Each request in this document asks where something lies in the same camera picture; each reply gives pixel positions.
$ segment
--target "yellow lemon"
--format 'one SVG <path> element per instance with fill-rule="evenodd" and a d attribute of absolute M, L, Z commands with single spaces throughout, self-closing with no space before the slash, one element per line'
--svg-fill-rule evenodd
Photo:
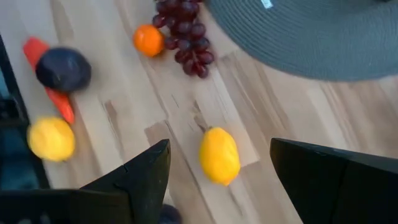
<path fill-rule="evenodd" d="M 229 185 L 241 169 L 235 140 L 222 128 L 205 133 L 199 158 L 206 176 L 217 184 Z"/>
<path fill-rule="evenodd" d="M 29 128 L 27 138 L 32 152 L 42 159 L 63 161 L 75 150 L 75 136 L 60 118 L 40 118 Z"/>

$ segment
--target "black plastic part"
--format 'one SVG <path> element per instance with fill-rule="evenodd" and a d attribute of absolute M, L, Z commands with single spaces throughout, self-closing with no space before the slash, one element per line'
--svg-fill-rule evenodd
<path fill-rule="evenodd" d="M 158 224 L 170 169 L 169 140 L 80 190 L 0 192 L 0 223 Z"/>
<path fill-rule="evenodd" d="M 4 81 L 6 83 L 8 91 L 10 92 L 10 94 L 12 96 L 12 100 L 14 100 L 16 102 L 16 104 L 17 104 L 16 107 L 17 107 L 17 109 L 19 109 L 19 112 L 20 112 L 20 115 L 19 115 L 20 117 L 18 120 L 3 121 L 2 122 L 3 126 L 0 128 L 4 128 L 4 126 L 7 126 L 7 127 L 13 126 L 13 128 L 16 128 L 20 132 L 21 136 L 23 136 L 25 138 L 25 142 L 27 142 L 26 141 L 26 130 L 29 125 L 29 119 L 28 119 L 28 115 L 26 112 L 26 107 L 25 107 L 24 101 L 23 101 L 23 99 L 21 97 L 21 93 L 18 89 L 18 85 L 17 85 L 17 81 L 14 76 L 14 72 L 12 71 L 11 63 L 9 61 L 9 58 L 8 58 L 8 55 L 6 52 L 6 48 L 2 41 L 1 35 L 0 35 L 0 70 L 3 74 Z M 30 160 L 32 161 L 32 165 L 33 165 L 35 173 L 37 175 L 37 178 L 39 181 L 39 187 L 41 189 L 49 189 L 50 184 L 47 179 L 47 176 L 45 175 L 42 160 L 39 159 L 37 156 L 35 156 L 33 154 L 33 152 L 30 150 L 29 150 L 29 157 L 30 157 Z"/>
<path fill-rule="evenodd" d="M 398 160 L 272 139 L 275 171 L 303 223 L 398 223 Z"/>
<path fill-rule="evenodd" d="M 0 222 L 133 223 L 126 194 L 88 190 L 0 192 Z"/>
<path fill-rule="evenodd" d="M 0 128 L 26 124 L 15 100 L 0 98 Z"/>
<path fill-rule="evenodd" d="M 82 189 L 127 192 L 134 223 L 155 224 L 159 220 L 169 179 L 170 157 L 169 140 L 161 140 Z"/>

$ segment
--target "red vegetable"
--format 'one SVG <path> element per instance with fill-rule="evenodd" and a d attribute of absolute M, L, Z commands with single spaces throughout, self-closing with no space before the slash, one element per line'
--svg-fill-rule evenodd
<path fill-rule="evenodd" d="M 41 56 L 49 48 L 50 47 L 42 40 L 36 37 L 29 37 L 29 40 L 24 45 L 24 53 L 33 71 L 35 71 L 37 62 L 40 60 Z M 50 100 L 53 101 L 54 105 L 57 107 L 65 121 L 70 124 L 74 123 L 75 115 L 70 105 L 68 95 L 47 87 L 45 87 L 45 91 Z"/>

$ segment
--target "gray placemat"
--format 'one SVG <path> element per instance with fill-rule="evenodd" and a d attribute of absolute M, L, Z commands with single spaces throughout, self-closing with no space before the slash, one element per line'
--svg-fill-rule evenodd
<path fill-rule="evenodd" d="M 308 78 L 356 81 L 398 73 L 398 1 L 206 0 L 243 50 Z"/>

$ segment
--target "wooden surface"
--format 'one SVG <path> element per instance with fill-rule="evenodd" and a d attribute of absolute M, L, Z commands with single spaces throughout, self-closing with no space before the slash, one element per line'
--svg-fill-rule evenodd
<path fill-rule="evenodd" d="M 145 58 L 132 46 L 153 15 L 152 1 L 0 1 L 0 33 L 32 121 L 57 112 L 22 53 L 28 36 L 78 48 L 93 66 L 91 85 L 73 95 L 76 153 L 45 162 L 53 187 L 80 187 L 170 138 L 166 200 L 184 223 L 301 223 L 271 164 L 272 137 L 398 157 L 396 78 L 326 83 L 279 72 L 240 50 L 204 8 L 217 60 L 208 79 L 191 78 L 173 52 Z M 209 182 L 198 163 L 209 126 L 239 146 L 243 168 L 229 187 Z"/>

